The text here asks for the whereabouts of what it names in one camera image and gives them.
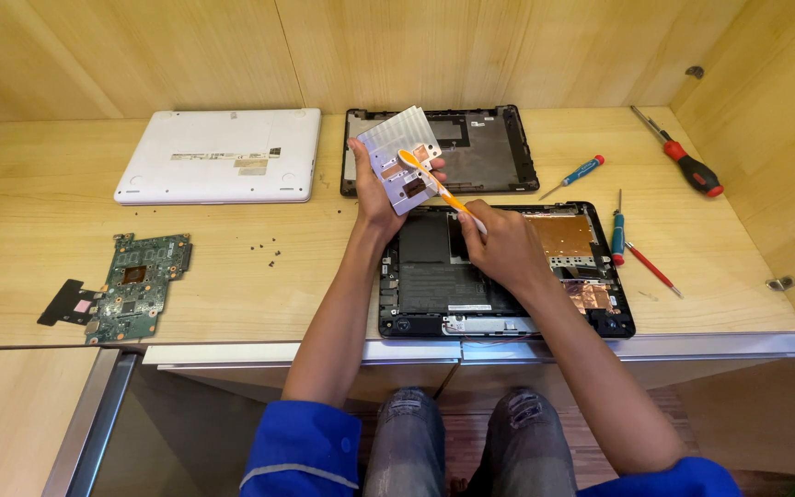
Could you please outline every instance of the white laptop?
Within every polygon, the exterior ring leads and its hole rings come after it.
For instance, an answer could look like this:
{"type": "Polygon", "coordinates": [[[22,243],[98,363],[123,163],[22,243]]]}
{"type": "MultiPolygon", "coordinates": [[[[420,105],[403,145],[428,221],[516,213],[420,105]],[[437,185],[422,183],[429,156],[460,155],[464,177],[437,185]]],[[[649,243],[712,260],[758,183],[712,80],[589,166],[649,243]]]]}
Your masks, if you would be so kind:
{"type": "Polygon", "coordinates": [[[319,109],[153,114],[115,192],[123,205],[305,202],[319,109]]]}

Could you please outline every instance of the hand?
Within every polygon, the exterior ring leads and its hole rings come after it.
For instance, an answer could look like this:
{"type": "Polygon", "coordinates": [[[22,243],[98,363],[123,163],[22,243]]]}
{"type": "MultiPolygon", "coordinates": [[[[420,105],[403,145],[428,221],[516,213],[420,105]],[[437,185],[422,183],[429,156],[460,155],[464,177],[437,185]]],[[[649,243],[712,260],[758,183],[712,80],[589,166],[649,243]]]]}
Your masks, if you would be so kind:
{"type": "Polygon", "coordinates": [[[468,246],[471,263],[487,276],[507,288],[524,306],[559,286],[559,280],[547,261],[539,234],[519,212],[493,209],[482,200],[466,204],[489,234],[480,234],[474,220],[459,212],[462,235],[468,246]]]}
{"type": "MultiPolygon", "coordinates": [[[[403,226],[406,214],[399,216],[395,213],[392,203],[385,195],[385,186],[373,172],[370,166],[370,153],[357,138],[349,138],[347,141],[349,149],[354,152],[354,163],[356,165],[358,178],[355,185],[358,188],[358,221],[356,225],[363,228],[371,228],[375,235],[381,236],[382,243],[387,243],[394,237],[395,233],[403,226]]],[[[431,161],[431,167],[438,170],[445,166],[441,158],[431,161]]],[[[434,172],[438,181],[446,181],[447,175],[439,171],[434,172]]]]}

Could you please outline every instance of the jeans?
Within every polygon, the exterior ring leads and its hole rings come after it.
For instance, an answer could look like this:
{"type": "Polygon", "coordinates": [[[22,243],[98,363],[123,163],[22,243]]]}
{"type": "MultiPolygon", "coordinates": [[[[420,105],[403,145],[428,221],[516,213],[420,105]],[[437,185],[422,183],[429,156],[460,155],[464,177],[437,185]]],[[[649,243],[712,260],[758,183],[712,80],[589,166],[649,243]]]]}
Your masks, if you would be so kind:
{"type": "MultiPolygon", "coordinates": [[[[444,422],[422,390],[402,388],[379,411],[364,497],[444,497],[444,422]]],[[[463,497],[564,497],[577,491],[558,413],[529,388],[495,405],[480,467],[463,497]]]]}

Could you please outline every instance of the orange toothbrush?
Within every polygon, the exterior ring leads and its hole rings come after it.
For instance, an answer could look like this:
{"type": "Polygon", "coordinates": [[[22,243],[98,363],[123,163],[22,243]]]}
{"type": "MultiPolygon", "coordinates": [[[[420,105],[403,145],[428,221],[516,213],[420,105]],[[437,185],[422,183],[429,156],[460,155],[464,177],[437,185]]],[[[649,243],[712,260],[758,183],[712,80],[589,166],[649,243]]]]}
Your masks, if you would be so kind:
{"type": "Polygon", "coordinates": [[[416,156],[406,150],[399,150],[397,152],[397,156],[404,164],[410,167],[415,167],[427,174],[428,177],[435,182],[435,185],[437,185],[437,193],[440,194],[441,198],[444,199],[444,202],[447,202],[447,205],[453,209],[456,209],[457,212],[465,212],[467,215],[471,216],[471,219],[474,220],[474,223],[477,225],[477,229],[483,234],[487,234],[487,227],[485,227],[483,223],[480,222],[480,220],[478,220],[477,217],[465,207],[465,205],[462,205],[462,203],[455,196],[453,196],[453,194],[450,193],[449,190],[437,180],[437,178],[435,178],[434,174],[430,173],[428,169],[422,167],[422,164],[419,163],[419,160],[416,158],[416,156]]]}

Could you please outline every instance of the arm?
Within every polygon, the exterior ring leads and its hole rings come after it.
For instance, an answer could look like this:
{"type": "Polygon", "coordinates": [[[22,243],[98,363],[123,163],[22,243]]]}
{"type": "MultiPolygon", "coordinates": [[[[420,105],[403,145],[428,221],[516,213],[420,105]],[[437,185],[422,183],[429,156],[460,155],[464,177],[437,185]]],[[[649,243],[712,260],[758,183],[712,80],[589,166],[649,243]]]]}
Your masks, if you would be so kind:
{"type": "Polygon", "coordinates": [[[557,359],[582,416],[618,474],[671,468],[686,451],[673,426],[580,315],[517,212],[481,200],[468,209],[487,227],[481,237],[459,214],[471,262],[507,288],[529,312],[557,359]]]}
{"type": "MultiPolygon", "coordinates": [[[[358,164],[358,220],[342,264],[327,290],[293,359],[281,398],[314,401],[341,408],[358,374],[375,268],[385,245],[406,216],[395,214],[385,188],[370,167],[370,155],[355,138],[348,141],[358,164]]],[[[444,167],[437,159],[436,168],[444,167]]],[[[436,173],[441,181],[446,175],[436,173]]]]}

